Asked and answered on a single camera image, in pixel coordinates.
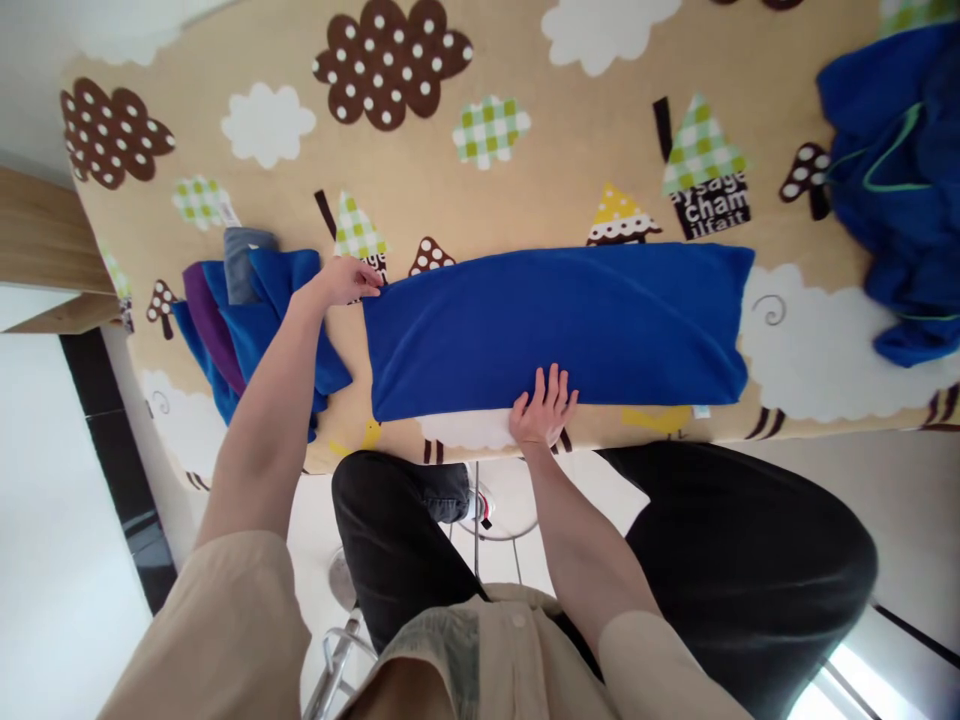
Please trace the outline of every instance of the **clothing tag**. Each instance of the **clothing tag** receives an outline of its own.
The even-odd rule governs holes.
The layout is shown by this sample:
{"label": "clothing tag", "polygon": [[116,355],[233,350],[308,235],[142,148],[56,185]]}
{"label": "clothing tag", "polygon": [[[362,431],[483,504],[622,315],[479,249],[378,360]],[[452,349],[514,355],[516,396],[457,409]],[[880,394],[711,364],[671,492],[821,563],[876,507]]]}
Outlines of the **clothing tag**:
{"label": "clothing tag", "polygon": [[240,227],[240,219],[233,211],[233,206],[229,200],[221,200],[217,204],[217,209],[220,211],[220,217],[223,219],[224,225],[227,227]]}

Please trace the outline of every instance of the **tablecloth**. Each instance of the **tablecloth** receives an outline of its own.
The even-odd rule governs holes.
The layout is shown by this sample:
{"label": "tablecloth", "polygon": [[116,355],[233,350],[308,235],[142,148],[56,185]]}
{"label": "tablecloth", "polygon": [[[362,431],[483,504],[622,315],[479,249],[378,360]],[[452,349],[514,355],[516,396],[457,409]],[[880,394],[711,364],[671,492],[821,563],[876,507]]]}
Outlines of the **tablecloth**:
{"label": "tablecloth", "polygon": [[[238,224],[284,251],[362,257],[389,282],[523,248],[754,248],[741,401],[583,406],[558,451],[960,423],[960,357],[905,370],[871,346],[896,319],[863,294],[869,256],[830,212],[815,86],[836,57],[942,20],[937,5],[245,0],[78,58],[66,152],[171,462],[209,486],[225,427],[170,305]],[[360,448],[516,453],[506,410],[376,423],[362,313],[327,315],[354,382],[321,414],[305,471]]]}

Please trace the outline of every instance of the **beige sleeve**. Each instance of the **beige sleeve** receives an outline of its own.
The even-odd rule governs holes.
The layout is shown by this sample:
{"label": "beige sleeve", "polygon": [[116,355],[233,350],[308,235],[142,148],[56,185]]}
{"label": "beige sleeve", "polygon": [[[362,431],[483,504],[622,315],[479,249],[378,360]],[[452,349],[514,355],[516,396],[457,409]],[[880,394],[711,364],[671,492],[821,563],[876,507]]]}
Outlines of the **beige sleeve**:
{"label": "beige sleeve", "polygon": [[299,718],[309,644],[283,539],[217,538],[187,560],[100,718]]}
{"label": "beige sleeve", "polygon": [[697,665],[663,618],[624,613],[600,634],[600,669],[624,720],[745,720],[747,711]]}

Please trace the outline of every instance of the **beige shirt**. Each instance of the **beige shirt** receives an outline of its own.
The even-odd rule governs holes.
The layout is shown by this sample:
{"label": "beige shirt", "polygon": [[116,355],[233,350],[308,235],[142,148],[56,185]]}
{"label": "beige shirt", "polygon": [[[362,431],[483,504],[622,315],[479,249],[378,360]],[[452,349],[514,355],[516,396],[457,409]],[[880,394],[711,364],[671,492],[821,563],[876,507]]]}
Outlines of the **beige shirt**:
{"label": "beige shirt", "polygon": [[[600,637],[606,685],[550,620],[557,601],[518,585],[407,623],[341,717],[613,720],[749,717],[660,617],[629,612]],[[102,720],[299,718],[310,632],[283,540],[242,532],[187,561]]]}

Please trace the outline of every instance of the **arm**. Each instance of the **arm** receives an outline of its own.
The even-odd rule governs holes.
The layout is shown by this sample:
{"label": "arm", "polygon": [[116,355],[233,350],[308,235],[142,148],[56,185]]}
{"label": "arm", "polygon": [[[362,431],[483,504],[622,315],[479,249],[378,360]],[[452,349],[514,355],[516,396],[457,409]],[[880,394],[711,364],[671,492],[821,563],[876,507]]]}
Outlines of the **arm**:
{"label": "arm", "polygon": [[376,271],[334,258],[293,294],[227,430],[197,547],[241,530],[287,537],[307,449],[317,338],[331,305],[380,294]]}
{"label": "arm", "polygon": [[524,393],[514,403],[510,433],[530,469],[550,580],[564,611],[595,657],[600,634],[618,615],[644,610],[660,615],[647,579],[617,529],[567,478],[550,452],[577,406],[578,391],[567,394],[568,376],[543,368],[527,406]]}

